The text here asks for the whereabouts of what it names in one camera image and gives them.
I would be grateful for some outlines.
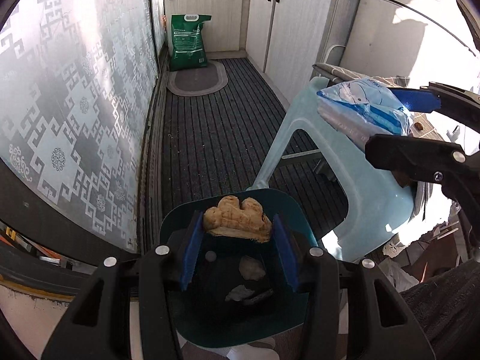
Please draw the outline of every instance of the cabinet door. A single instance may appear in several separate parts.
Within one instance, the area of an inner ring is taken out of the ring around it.
[[[171,50],[171,15],[212,15],[203,24],[205,51],[237,51],[240,49],[242,0],[165,0],[169,47]]]
[[[310,81],[332,0],[276,3],[266,74],[291,102]]]
[[[274,6],[275,0],[250,0],[246,49],[249,57],[261,71],[265,71]]]

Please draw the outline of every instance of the balcony floor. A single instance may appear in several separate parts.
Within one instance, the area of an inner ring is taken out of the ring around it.
[[[166,94],[162,150],[162,213],[215,195],[243,191],[255,180],[285,116],[279,100],[251,63],[219,60],[229,82],[210,95]],[[317,147],[297,131],[286,154]],[[347,215],[347,198],[337,181],[316,175],[315,161],[278,168],[270,187],[291,195],[316,237]]]

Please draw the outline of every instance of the green dustpan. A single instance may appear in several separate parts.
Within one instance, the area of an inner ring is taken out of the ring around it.
[[[297,202],[284,192],[265,188],[233,193],[240,201],[252,197],[263,206],[270,220],[282,214],[285,224],[302,233],[312,246],[317,246],[309,223]],[[162,222],[160,243],[166,243],[172,232],[189,225],[194,211],[205,211],[216,206],[222,196],[182,204],[172,210]],[[207,266],[205,253],[217,254],[216,265]],[[243,255],[261,261],[273,289],[273,295],[263,302],[244,307],[238,302],[224,302],[225,290],[242,280],[238,266]],[[205,277],[206,270],[216,274]],[[274,241],[259,244],[246,239],[203,237],[192,283],[184,292],[169,292],[173,322],[178,332],[188,341],[201,347],[231,347],[284,332],[303,323],[308,294],[296,294],[286,283]]]

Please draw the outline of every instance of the blue gripper pad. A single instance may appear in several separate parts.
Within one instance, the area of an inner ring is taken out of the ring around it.
[[[195,272],[198,253],[203,239],[203,212],[194,215],[190,222],[185,237],[189,237],[183,252],[182,271],[180,275],[180,289],[185,291]]]
[[[292,243],[290,230],[284,226],[278,214],[273,217],[272,231],[286,282],[294,291],[297,291],[299,287],[300,267],[299,254],[296,251],[298,246]]]

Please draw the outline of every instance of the white refrigerator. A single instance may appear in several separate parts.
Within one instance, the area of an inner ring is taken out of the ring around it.
[[[340,66],[478,93],[479,56],[456,0],[360,0]]]

